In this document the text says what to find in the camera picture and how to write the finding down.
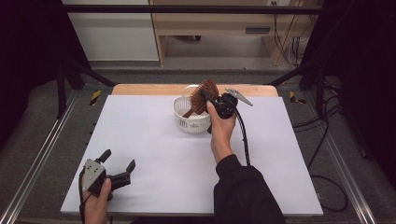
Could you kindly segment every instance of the hand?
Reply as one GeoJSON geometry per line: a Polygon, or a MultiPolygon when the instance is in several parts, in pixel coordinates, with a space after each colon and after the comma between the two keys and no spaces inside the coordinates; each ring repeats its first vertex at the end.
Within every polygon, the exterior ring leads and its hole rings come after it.
{"type": "Polygon", "coordinates": [[[221,119],[212,103],[208,101],[206,107],[212,123],[212,141],[210,146],[216,163],[219,163],[225,157],[233,154],[230,140],[233,134],[233,127],[235,127],[236,115],[233,114],[229,119],[221,119]]]}
{"type": "Polygon", "coordinates": [[[106,224],[107,223],[107,197],[111,191],[111,180],[107,178],[102,185],[99,197],[95,197],[89,191],[83,191],[85,202],[85,223],[106,224]]]}

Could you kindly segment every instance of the brown brush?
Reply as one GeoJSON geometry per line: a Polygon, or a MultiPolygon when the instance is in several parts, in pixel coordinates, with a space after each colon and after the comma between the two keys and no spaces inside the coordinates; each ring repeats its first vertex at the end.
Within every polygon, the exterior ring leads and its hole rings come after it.
{"type": "Polygon", "coordinates": [[[189,118],[194,112],[200,115],[206,111],[206,98],[201,94],[202,91],[206,93],[207,97],[212,99],[217,99],[219,97],[219,90],[215,82],[211,79],[204,80],[191,94],[191,109],[183,115],[183,118],[189,118]]]}

